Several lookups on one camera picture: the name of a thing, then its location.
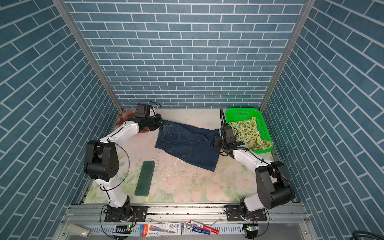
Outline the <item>red plaid skirt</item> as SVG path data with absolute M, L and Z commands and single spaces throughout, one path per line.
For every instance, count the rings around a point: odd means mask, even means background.
M 126 121 L 133 120 L 139 124 L 140 133 L 148 133 L 150 131 L 149 127 L 143 125 L 144 118 L 135 117 L 135 110 L 123 110 L 122 113 L 118 115 L 117 122 L 114 126 L 114 130 L 117 130 L 122 126 Z

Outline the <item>dark blue denim skirt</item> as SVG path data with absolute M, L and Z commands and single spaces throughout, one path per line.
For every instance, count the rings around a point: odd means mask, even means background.
M 220 150 L 214 147 L 219 130 L 198 128 L 164 120 L 155 148 L 190 165 L 214 172 Z

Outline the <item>green plastic basket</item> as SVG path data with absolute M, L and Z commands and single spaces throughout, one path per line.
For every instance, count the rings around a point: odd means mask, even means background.
M 272 138 L 271 138 L 271 135 L 269 133 L 267 124 L 264 120 L 262 113 L 259 110 L 253 109 L 253 108 L 231 108 L 225 112 L 225 117 L 226 117 L 226 122 L 228 124 L 229 124 L 229 122 L 246 121 L 246 120 L 251 119 L 252 117 L 256 117 L 257 118 L 257 128 L 261 133 L 261 138 L 264 140 L 268 140 L 268 141 L 272 142 Z M 274 143 L 273 143 L 273 146 L 267 150 L 253 151 L 253 152 L 256 154 L 269 153 L 272 151 L 273 147 L 274 147 Z

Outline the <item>dark green rectangular board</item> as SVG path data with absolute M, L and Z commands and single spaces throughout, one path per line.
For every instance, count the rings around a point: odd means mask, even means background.
M 156 163 L 154 161 L 144 161 L 140 176 L 138 179 L 135 196 L 147 197 L 150 192 L 151 182 L 155 170 Z

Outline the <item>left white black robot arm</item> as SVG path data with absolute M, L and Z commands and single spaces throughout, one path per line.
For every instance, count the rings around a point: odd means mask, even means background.
M 122 188 L 123 180 L 118 177 L 120 162 L 117 147 L 148 128 L 154 131 L 163 125 L 160 114 L 153 116 L 139 114 L 129 118 L 111 134 L 89 141 L 86 145 L 84 172 L 95 180 L 108 199 L 107 217 L 116 222 L 134 221 L 136 214 L 131 207 L 129 196 Z

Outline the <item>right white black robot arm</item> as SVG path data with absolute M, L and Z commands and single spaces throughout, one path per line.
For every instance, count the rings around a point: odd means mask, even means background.
M 266 160 L 234 138 L 216 137 L 214 146 L 221 150 L 220 153 L 245 165 L 255 175 L 256 193 L 240 200 L 239 208 L 244 219 L 250 220 L 259 210 L 270 210 L 295 198 L 294 188 L 286 177 L 282 162 Z

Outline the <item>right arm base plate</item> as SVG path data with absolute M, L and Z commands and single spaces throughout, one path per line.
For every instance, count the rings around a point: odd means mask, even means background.
M 266 221 L 267 215 L 264 209 L 250 212 L 245 205 L 225 205 L 223 210 L 226 214 L 228 222 L 240 221 Z

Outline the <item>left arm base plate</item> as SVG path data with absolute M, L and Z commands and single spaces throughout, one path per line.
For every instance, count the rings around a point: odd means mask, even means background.
M 148 206 L 130 206 L 122 208 L 112 208 L 107 206 L 103 213 L 106 215 L 106 223 L 137 223 L 145 222 Z

